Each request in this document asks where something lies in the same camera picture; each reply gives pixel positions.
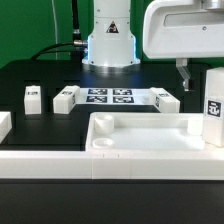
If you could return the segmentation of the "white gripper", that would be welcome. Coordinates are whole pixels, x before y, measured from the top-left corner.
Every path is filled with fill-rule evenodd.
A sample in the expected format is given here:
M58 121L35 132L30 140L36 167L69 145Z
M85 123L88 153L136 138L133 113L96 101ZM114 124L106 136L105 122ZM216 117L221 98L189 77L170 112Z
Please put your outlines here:
M187 58L224 57L224 0L153 0L143 23L150 59L176 59L185 91L193 90Z

